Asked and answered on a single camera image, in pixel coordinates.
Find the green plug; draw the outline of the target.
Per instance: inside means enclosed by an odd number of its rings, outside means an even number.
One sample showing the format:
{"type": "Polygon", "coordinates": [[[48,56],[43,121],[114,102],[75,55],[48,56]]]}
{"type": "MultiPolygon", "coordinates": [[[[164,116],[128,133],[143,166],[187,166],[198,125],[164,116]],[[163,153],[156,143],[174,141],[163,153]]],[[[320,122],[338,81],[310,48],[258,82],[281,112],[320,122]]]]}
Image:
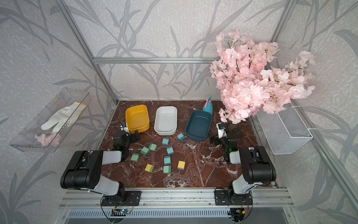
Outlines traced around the green plug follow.
{"type": "Polygon", "coordinates": [[[173,168],[171,165],[166,165],[163,167],[164,174],[171,174],[173,172],[173,168]]]}
{"type": "Polygon", "coordinates": [[[140,153],[143,155],[143,156],[147,156],[147,154],[149,153],[149,148],[147,147],[143,147],[140,151],[140,153]]]}
{"type": "Polygon", "coordinates": [[[131,161],[137,162],[139,161],[139,154],[138,153],[133,153],[131,156],[131,161]]]}
{"type": "Polygon", "coordinates": [[[155,152],[155,151],[157,150],[157,145],[151,143],[148,148],[149,148],[150,151],[154,151],[154,152],[155,152]]]}

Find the small pink flower sprig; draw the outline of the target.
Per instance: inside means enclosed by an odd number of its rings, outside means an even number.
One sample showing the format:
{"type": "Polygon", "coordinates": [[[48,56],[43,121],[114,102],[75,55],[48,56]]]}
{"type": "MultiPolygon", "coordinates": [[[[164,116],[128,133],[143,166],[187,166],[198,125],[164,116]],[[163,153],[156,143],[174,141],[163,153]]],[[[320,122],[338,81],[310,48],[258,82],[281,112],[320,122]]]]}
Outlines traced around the small pink flower sprig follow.
{"type": "Polygon", "coordinates": [[[60,145],[61,136],[57,133],[44,133],[41,135],[34,135],[34,138],[43,146],[54,146],[58,147],[60,145]]]}

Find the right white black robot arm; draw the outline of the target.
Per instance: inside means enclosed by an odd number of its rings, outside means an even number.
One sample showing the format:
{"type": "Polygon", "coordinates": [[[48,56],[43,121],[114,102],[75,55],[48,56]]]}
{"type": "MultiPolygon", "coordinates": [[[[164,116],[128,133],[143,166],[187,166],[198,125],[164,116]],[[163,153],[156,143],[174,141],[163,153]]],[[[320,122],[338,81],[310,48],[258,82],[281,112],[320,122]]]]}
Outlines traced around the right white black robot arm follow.
{"type": "Polygon", "coordinates": [[[241,165],[242,174],[228,187],[229,196],[248,194],[257,186],[270,184],[276,179],[276,170],[263,147],[240,147],[241,131],[218,130],[218,135],[210,135],[210,142],[224,149],[226,162],[241,165]]]}

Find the right circuit board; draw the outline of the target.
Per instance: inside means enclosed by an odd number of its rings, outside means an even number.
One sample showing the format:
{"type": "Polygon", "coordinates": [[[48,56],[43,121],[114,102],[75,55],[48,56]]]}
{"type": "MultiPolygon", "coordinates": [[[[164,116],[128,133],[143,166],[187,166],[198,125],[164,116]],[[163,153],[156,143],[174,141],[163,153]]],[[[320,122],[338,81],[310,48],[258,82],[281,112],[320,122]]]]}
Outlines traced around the right circuit board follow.
{"type": "Polygon", "coordinates": [[[227,214],[231,218],[244,219],[247,211],[248,209],[244,208],[230,208],[227,214]]]}

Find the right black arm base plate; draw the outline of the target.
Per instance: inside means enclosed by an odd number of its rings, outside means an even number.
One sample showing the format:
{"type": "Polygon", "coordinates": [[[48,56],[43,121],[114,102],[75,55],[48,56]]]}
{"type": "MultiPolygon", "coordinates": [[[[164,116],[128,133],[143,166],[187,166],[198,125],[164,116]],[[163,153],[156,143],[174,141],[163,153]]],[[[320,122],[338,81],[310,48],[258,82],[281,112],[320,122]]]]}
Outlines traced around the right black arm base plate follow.
{"type": "Polygon", "coordinates": [[[215,205],[248,205],[253,204],[251,194],[236,194],[231,190],[219,188],[214,190],[215,205]]]}

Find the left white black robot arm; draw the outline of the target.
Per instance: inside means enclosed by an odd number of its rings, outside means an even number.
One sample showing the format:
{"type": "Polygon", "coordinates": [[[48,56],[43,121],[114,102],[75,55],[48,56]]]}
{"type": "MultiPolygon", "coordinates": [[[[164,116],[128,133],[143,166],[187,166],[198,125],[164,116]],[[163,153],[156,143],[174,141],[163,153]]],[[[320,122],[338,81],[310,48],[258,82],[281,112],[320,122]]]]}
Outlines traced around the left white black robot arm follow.
{"type": "Polygon", "coordinates": [[[125,199],[123,183],[103,176],[101,170],[104,165],[124,162],[129,156],[130,144],[139,140],[137,130],[134,133],[121,130],[114,136],[113,150],[76,151],[60,179],[60,186],[125,199]]]}

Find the white plastic storage box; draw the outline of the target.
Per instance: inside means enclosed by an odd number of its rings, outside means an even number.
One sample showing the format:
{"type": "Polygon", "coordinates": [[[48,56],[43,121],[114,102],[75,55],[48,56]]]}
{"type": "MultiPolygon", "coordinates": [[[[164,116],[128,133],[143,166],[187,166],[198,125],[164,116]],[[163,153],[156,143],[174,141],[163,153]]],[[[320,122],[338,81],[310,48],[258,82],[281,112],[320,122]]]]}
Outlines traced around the white plastic storage box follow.
{"type": "Polygon", "coordinates": [[[160,136],[174,135],[177,130],[177,113],[174,106],[161,106],[156,111],[154,130],[160,136]]]}

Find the yellow plastic storage box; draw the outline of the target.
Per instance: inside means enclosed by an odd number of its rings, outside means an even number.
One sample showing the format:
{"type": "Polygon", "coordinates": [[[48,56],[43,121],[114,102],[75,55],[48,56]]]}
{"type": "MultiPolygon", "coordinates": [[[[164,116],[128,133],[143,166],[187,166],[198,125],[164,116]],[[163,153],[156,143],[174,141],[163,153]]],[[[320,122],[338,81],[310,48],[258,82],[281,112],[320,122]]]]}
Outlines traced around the yellow plastic storage box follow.
{"type": "Polygon", "coordinates": [[[146,105],[136,105],[128,108],[125,119],[130,133],[145,132],[150,128],[149,114],[146,105]]]}

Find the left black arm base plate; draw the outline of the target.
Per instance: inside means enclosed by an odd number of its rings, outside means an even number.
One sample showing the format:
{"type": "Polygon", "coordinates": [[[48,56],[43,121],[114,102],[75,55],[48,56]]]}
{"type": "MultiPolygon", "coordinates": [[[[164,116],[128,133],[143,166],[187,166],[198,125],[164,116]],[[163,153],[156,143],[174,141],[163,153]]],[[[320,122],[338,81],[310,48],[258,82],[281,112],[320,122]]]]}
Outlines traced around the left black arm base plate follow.
{"type": "Polygon", "coordinates": [[[115,206],[139,206],[141,191],[126,191],[123,196],[104,196],[101,200],[102,207],[115,207],[115,206]]]}

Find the aluminium front rail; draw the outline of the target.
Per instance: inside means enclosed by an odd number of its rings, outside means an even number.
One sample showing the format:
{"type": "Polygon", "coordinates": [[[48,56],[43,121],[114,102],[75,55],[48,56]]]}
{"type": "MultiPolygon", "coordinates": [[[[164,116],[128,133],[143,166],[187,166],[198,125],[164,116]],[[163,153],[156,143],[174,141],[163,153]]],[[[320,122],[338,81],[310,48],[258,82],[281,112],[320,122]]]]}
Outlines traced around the aluminium front rail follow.
{"type": "MultiPolygon", "coordinates": [[[[143,208],[214,208],[234,207],[233,200],[227,198],[227,190],[215,188],[139,188],[140,196],[132,195],[126,205],[135,209],[143,208]]],[[[101,195],[68,190],[59,208],[100,207],[101,195]]],[[[248,198],[238,205],[251,202],[253,207],[294,207],[286,188],[255,188],[248,198]]]]}

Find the teal plug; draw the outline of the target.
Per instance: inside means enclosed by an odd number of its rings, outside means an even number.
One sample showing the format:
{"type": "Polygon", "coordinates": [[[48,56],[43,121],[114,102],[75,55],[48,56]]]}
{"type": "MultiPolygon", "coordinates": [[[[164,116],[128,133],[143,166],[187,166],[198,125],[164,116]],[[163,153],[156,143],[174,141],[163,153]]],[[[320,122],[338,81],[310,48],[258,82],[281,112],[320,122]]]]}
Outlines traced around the teal plug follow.
{"type": "Polygon", "coordinates": [[[174,154],[173,147],[167,147],[166,150],[167,150],[167,154],[168,154],[168,155],[174,154]]]}
{"type": "Polygon", "coordinates": [[[165,145],[165,146],[168,146],[169,145],[169,138],[163,138],[162,140],[162,144],[165,145]]]}
{"type": "Polygon", "coordinates": [[[182,133],[180,133],[180,134],[177,136],[177,138],[178,138],[181,142],[183,142],[183,141],[185,140],[185,136],[184,136],[184,134],[182,134],[182,133]]]}
{"type": "Polygon", "coordinates": [[[165,156],[164,157],[164,164],[165,165],[170,165],[171,164],[171,157],[170,156],[165,156]]]}

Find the clear acrylic wall shelf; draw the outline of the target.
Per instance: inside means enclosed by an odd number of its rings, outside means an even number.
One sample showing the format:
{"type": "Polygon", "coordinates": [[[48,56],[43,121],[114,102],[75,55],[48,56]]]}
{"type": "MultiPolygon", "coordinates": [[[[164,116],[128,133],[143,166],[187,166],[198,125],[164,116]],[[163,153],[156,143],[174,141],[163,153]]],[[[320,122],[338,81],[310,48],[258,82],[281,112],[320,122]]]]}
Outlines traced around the clear acrylic wall shelf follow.
{"type": "Polygon", "coordinates": [[[21,152],[55,152],[91,100],[87,91],[63,88],[9,145],[21,152]]]}

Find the pink artificial blossom tree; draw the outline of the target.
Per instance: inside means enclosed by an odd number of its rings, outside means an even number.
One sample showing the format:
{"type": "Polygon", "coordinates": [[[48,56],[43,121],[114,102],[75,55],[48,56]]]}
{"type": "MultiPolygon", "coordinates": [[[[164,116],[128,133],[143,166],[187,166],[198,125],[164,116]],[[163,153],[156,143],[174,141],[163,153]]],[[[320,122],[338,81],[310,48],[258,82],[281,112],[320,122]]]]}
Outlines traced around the pink artificial blossom tree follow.
{"type": "Polygon", "coordinates": [[[315,63],[311,52],[301,51],[284,69],[266,69],[279,50],[276,42],[255,43],[231,30],[216,37],[216,47],[220,59],[211,63],[210,71],[221,92],[223,123],[235,125],[260,111],[279,113],[293,99],[306,99],[315,90],[308,85],[313,75],[307,67],[315,63]]]}

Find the dark teal storage box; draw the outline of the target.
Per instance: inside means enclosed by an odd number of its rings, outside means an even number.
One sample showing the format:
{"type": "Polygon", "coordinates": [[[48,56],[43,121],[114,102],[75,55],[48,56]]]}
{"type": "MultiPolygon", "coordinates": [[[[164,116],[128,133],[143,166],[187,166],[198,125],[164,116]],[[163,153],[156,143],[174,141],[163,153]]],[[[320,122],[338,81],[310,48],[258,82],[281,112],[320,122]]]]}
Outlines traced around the dark teal storage box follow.
{"type": "Polygon", "coordinates": [[[202,110],[193,111],[185,129],[187,137],[194,141],[203,142],[208,136],[211,122],[211,113],[202,110]]]}

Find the left circuit board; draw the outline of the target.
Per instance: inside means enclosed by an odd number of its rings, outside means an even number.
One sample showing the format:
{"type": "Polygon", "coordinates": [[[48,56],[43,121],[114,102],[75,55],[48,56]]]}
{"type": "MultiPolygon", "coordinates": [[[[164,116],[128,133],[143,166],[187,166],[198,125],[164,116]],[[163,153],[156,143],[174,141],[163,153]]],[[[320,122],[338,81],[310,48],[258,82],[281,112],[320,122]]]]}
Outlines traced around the left circuit board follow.
{"type": "Polygon", "coordinates": [[[129,209],[113,209],[111,210],[111,217],[126,217],[132,213],[132,210],[129,209]]]}

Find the circuit board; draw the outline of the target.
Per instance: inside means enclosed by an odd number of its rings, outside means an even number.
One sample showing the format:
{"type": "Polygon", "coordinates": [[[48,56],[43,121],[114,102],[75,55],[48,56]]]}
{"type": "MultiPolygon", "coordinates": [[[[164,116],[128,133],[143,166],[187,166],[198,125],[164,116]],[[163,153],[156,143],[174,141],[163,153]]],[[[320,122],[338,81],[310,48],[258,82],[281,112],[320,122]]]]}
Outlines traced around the circuit board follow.
{"type": "Polygon", "coordinates": [[[113,209],[111,210],[111,217],[126,217],[132,213],[132,210],[129,209],[113,209]]]}
{"type": "Polygon", "coordinates": [[[244,208],[230,208],[227,214],[231,218],[244,219],[247,211],[248,209],[244,208]]]}

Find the white work glove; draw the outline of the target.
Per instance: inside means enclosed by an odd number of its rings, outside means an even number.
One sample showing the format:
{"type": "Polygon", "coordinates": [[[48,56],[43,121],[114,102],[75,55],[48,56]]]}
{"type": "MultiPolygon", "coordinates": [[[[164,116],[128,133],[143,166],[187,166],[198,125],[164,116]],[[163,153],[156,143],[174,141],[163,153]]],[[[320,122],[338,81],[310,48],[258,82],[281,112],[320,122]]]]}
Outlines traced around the white work glove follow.
{"type": "Polygon", "coordinates": [[[61,129],[74,125],[86,107],[86,104],[79,102],[63,107],[55,112],[47,122],[42,124],[41,129],[45,131],[53,128],[52,133],[58,133],[61,129]]]}

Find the teal pink spray bottle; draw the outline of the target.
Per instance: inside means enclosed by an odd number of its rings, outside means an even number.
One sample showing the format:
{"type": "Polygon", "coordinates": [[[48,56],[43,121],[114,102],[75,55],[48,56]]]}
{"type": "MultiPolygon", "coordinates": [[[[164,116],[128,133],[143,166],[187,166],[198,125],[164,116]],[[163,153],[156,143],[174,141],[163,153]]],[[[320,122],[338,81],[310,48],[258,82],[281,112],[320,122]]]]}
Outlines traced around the teal pink spray bottle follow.
{"type": "Polygon", "coordinates": [[[213,114],[213,104],[212,104],[212,97],[209,97],[206,99],[206,102],[202,108],[202,111],[208,112],[210,114],[213,114]]]}

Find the yellow plug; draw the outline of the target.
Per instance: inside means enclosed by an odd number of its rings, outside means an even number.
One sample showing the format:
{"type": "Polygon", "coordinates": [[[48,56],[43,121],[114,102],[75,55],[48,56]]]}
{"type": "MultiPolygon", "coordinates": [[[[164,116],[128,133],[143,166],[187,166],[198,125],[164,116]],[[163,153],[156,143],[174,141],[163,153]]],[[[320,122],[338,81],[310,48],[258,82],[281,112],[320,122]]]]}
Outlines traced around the yellow plug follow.
{"type": "Polygon", "coordinates": [[[145,171],[152,173],[154,171],[154,166],[152,164],[147,164],[145,167],[145,171]]]}
{"type": "Polygon", "coordinates": [[[180,169],[180,170],[184,170],[184,169],[185,169],[185,165],[186,165],[186,162],[185,162],[185,161],[179,161],[177,168],[180,169]]]}

